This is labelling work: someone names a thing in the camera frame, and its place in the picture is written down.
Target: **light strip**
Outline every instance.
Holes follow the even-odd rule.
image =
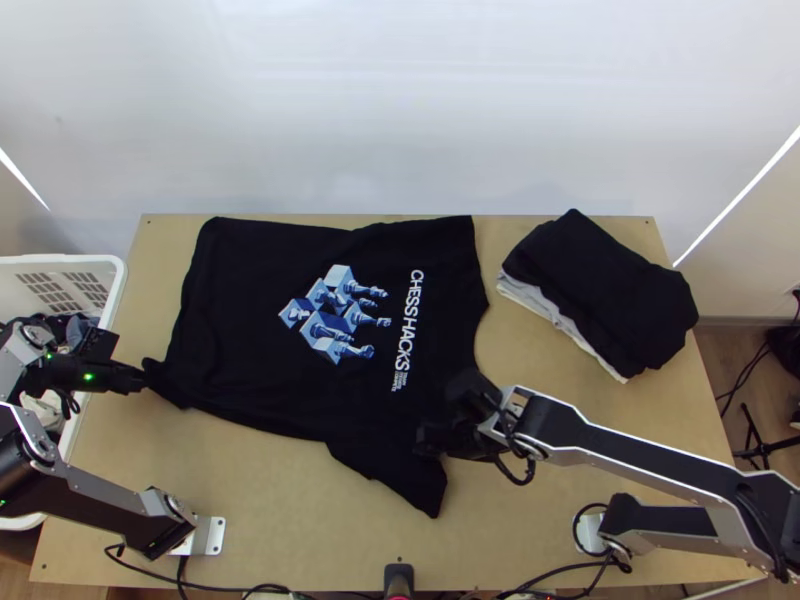
[[[758,182],[761,181],[764,175],[769,173],[772,167],[778,164],[778,161],[783,158],[784,154],[786,154],[792,148],[792,146],[795,145],[798,139],[800,139],[800,127],[795,129],[792,135],[790,135],[788,139],[785,142],[783,142],[783,146],[778,148],[778,151],[773,155],[772,158],[770,158],[767,161],[767,164],[765,164],[764,167],[758,172],[758,175],[753,177],[752,181],[748,183],[746,186],[744,186],[744,188],[742,189],[741,192],[739,192],[736,198],[731,200],[731,203],[728,204],[728,206],[726,206],[723,209],[723,211],[717,215],[717,218],[711,221],[708,227],[706,227],[703,230],[703,233],[697,236],[697,239],[693,241],[692,245],[686,249],[686,252],[681,254],[680,258],[676,260],[674,263],[672,263],[673,267],[677,267],[679,264],[681,264],[681,262],[683,262],[683,259],[689,256],[692,250],[694,250],[695,248],[697,248],[697,246],[700,245],[700,242],[702,242],[706,238],[706,236],[709,233],[711,233],[714,227],[719,225],[722,219],[727,217],[728,213],[731,212],[734,208],[736,208],[736,205],[742,201],[742,198],[744,198],[747,194],[749,194],[750,190],[752,190],[756,185],[758,185]]]
[[[39,201],[39,204],[41,204],[42,206],[44,206],[44,207],[45,207],[45,208],[46,208],[48,211],[50,210],[50,207],[49,207],[49,206],[47,206],[47,202],[45,202],[44,200],[42,200],[42,197],[41,197],[41,196],[40,196],[40,195],[39,195],[39,194],[36,192],[36,190],[35,190],[35,189],[33,189],[33,186],[32,186],[30,183],[28,183],[28,180],[27,180],[27,179],[25,179],[25,176],[24,176],[24,175],[23,175],[23,174],[20,172],[20,170],[17,168],[17,165],[15,165],[15,164],[14,164],[14,162],[13,162],[13,161],[12,161],[12,160],[11,160],[11,159],[8,157],[8,154],[6,154],[5,152],[3,152],[3,149],[2,149],[2,148],[0,148],[0,163],[4,164],[4,165],[6,166],[6,168],[7,168],[9,171],[11,171],[11,174],[12,174],[12,175],[14,175],[14,177],[16,177],[17,179],[19,179],[19,182],[20,182],[22,185],[24,185],[24,186],[25,186],[25,188],[26,188],[26,189],[27,189],[27,190],[28,190],[28,191],[29,191],[31,194],[33,194],[33,197],[34,197],[34,198],[36,198],[36,199]]]

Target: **wooden table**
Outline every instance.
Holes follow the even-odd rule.
[[[138,364],[162,358],[178,313],[180,287],[200,215],[145,216],[130,253],[125,294],[114,330],[115,358]],[[408,217],[257,216],[275,221],[355,228]],[[574,403],[592,421],[731,463],[694,336],[659,371],[626,385],[551,324],[495,291],[512,247],[547,217],[476,217],[476,244],[491,308],[476,338],[482,371],[498,385],[518,383]],[[598,218],[620,242],[666,264],[650,218]],[[279,582],[293,589],[376,590],[383,566],[414,565],[419,589],[507,589],[549,569],[581,562],[570,535],[573,514],[589,502],[627,491],[646,502],[680,504],[590,467],[539,465],[525,488],[492,465],[447,460],[442,514],[429,519],[400,496],[330,457],[324,444],[248,429],[200,411],[181,412],[150,391],[95,396],[71,462],[121,485],[156,485],[202,514],[228,519],[224,551],[193,557],[188,579],[209,585]],[[137,587],[168,586],[103,556],[112,534],[48,519],[31,579]],[[176,559],[147,563],[174,576]],[[585,586],[591,570],[553,580]],[[655,585],[756,576],[742,561],[659,550],[636,558],[632,575],[610,569],[602,585]]]

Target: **folded black shirt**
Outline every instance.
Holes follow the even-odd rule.
[[[531,231],[503,270],[538,286],[626,378],[664,365],[697,323],[683,275],[648,262],[575,209]]]
[[[166,357],[143,366],[177,406],[324,441],[436,517],[447,478],[412,452],[416,429],[475,366],[487,307],[469,217],[353,231],[214,218]]]

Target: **black t-shirt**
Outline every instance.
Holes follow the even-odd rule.
[[[488,307],[469,217],[353,231],[213,218],[200,231],[163,362],[148,385],[330,453],[431,517],[447,478],[413,454],[475,366]]]

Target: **white wall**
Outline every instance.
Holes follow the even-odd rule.
[[[800,144],[681,264],[703,316],[788,317],[800,287]]]
[[[74,251],[52,215],[0,164],[0,256]]]
[[[800,123],[794,1],[7,0],[0,147],[83,251],[143,211],[654,215]]]

